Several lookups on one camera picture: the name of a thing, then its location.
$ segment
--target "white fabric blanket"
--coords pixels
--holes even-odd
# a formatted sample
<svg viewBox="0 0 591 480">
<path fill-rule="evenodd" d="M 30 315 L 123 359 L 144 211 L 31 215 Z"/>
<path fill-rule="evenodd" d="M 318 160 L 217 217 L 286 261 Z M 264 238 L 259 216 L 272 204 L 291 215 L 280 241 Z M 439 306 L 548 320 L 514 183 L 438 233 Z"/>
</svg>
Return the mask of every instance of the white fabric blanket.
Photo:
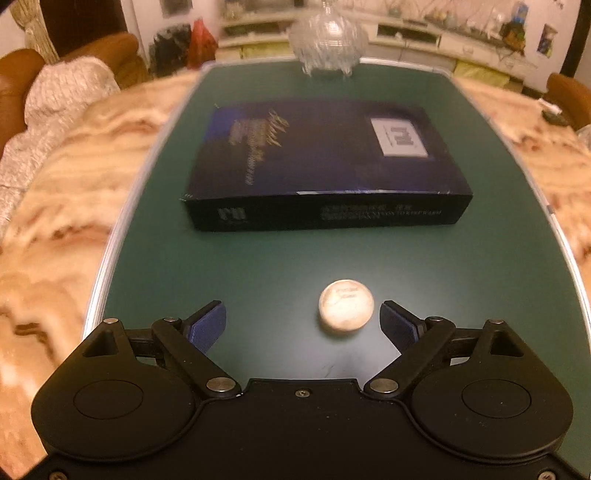
<svg viewBox="0 0 591 480">
<path fill-rule="evenodd" d="M 119 91 L 110 68 L 95 57 L 46 65 L 25 102 L 27 130 L 0 158 L 0 241 L 35 173 L 93 102 Z"/>
</svg>

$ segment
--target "round white object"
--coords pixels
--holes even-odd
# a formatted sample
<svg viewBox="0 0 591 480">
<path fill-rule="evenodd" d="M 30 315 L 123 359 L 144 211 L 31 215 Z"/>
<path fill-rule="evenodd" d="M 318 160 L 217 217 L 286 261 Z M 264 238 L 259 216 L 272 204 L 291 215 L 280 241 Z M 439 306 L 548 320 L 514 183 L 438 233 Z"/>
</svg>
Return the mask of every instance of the round white object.
<svg viewBox="0 0 591 480">
<path fill-rule="evenodd" d="M 352 332 L 374 313 L 374 297 L 355 280 L 337 280 L 324 289 L 318 302 L 322 320 L 334 330 Z"/>
</svg>

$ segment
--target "marble table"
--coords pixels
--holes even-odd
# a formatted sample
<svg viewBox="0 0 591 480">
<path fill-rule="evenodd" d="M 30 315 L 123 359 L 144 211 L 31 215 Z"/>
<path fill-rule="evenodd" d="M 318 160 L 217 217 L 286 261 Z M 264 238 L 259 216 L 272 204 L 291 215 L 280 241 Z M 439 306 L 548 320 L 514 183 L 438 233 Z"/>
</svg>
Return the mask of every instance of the marble table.
<svg viewBox="0 0 591 480">
<path fill-rule="evenodd" d="M 0 252 L 0 467 L 14 478 L 44 456 L 31 400 L 78 344 L 109 233 L 160 128 L 198 75 L 93 104 L 13 216 Z M 534 100 L 460 84 L 525 161 L 591 288 L 591 153 L 570 128 L 544 122 Z"/>
</svg>

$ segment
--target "dark doorway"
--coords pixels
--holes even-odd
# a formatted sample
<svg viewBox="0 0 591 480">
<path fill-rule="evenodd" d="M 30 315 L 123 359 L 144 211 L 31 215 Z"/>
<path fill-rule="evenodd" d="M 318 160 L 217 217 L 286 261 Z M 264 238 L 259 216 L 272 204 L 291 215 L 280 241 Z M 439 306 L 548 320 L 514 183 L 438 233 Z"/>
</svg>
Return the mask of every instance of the dark doorway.
<svg viewBox="0 0 591 480">
<path fill-rule="evenodd" d="M 60 57 L 93 40 L 127 31 L 119 0 L 41 0 L 40 4 Z"/>
<path fill-rule="evenodd" d="M 579 16 L 574 25 L 573 38 L 570 41 L 569 50 L 562 65 L 560 73 L 567 77 L 573 77 L 579 67 L 581 56 L 585 48 L 585 42 L 589 36 L 591 26 L 591 0 L 581 0 Z"/>
</svg>

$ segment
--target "red plastic bag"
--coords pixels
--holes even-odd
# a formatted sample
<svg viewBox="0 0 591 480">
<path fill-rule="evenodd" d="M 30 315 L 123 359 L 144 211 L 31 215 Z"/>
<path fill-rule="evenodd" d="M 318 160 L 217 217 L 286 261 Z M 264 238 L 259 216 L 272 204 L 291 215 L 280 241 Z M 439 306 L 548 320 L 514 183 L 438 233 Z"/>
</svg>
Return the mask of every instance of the red plastic bag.
<svg viewBox="0 0 591 480">
<path fill-rule="evenodd" d="M 187 55 L 187 67 L 198 69 L 205 62 L 216 59 L 217 42 L 205 27 L 203 19 L 196 20 L 191 32 L 191 43 Z"/>
</svg>

